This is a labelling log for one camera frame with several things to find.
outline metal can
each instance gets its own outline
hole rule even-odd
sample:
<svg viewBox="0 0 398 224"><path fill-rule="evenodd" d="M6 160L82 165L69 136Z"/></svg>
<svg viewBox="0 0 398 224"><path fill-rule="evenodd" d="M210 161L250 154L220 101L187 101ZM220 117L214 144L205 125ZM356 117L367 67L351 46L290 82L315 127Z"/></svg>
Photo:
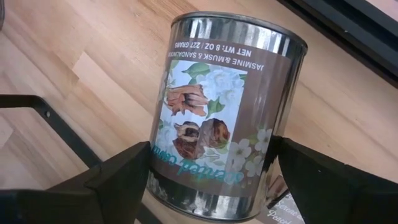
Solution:
<svg viewBox="0 0 398 224"><path fill-rule="evenodd" d="M306 43L266 21L192 12L172 23L151 133L147 188L166 206L214 222L264 207Z"/></svg>

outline wooden floor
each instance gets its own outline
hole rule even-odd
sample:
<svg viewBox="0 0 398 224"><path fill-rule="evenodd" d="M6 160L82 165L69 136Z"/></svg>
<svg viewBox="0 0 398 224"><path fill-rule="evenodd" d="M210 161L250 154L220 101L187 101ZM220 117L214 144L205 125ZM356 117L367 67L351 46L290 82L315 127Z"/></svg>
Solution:
<svg viewBox="0 0 398 224"><path fill-rule="evenodd" d="M170 21L195 10L302 36L309 51L285 135L398 182L398 90L275 0L6 0L0 93L44 97L107 159L148 140ZM85 169L37 114L0 110L0 188L46 189ZM164 223L202 223L144 203Z"/></svg>

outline can label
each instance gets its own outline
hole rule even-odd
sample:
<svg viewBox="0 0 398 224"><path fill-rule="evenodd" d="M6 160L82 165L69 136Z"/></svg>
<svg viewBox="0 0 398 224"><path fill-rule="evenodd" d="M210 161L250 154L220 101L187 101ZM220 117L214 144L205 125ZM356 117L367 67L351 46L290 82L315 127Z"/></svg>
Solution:
<svg viewBox="0 0 398 224"><path fill-rule="evenodd" d="M152 168L209 194L252 195L290 60L208 39L177 40L167 58Z"/></svg>

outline can rim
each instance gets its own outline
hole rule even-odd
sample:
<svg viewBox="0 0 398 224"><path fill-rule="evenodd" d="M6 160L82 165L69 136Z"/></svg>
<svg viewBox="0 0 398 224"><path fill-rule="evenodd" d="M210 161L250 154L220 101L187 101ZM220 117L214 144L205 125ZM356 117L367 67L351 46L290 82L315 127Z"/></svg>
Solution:
<svg viewBox="0 0 398 224"><path fill-rule="evenodd" d="M175 17L172 21L171 26L173 26L176 22L181 21L182 19L193 18L193 17L219 17L219 18L225 18L225 19L234 19L234 20L241 21L241 22L247 22L247 23L250 23L250 24L253 24L256 26L261 26L263 28L271 29L271 30L274 30L281 34L285 34L285 35L289 36L290 38L293 38L298 43L303 45L303 47L305 48L305 51L308 50L307 43L299 35L295 34L291 30L288 30L286 28L283 28L283 27L273 24L271 22L264 21L262 19L257 19L254 17L244 16L244 15L235 14L235 13L210 12L210 11L189 12L189 13L185 13L185 14Z"/></svg>

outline shiny metal surface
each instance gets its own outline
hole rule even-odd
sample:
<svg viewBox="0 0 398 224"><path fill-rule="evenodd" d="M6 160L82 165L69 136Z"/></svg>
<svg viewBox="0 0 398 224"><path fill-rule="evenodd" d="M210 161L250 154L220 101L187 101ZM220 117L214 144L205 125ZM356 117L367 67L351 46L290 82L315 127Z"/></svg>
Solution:
<svg viewBox="0 0 398 224"><path fill-rule="evenodd" d="M283 135L295 84L307 52L307 45L300 37L277 25L251 17L218 12L194 12L174 20L170 43L182 38L234 42L291 59L283 94L279 104L274 105L279 109L273 135ZM214 222L243 222L258 215L264 207L272 165L264 164L264 167L270 166L270 169L266 172L263 167L260 183L252 197L206 194L166 179L154 170L149 175L148 189L162 203L195 218Z"/></svg>

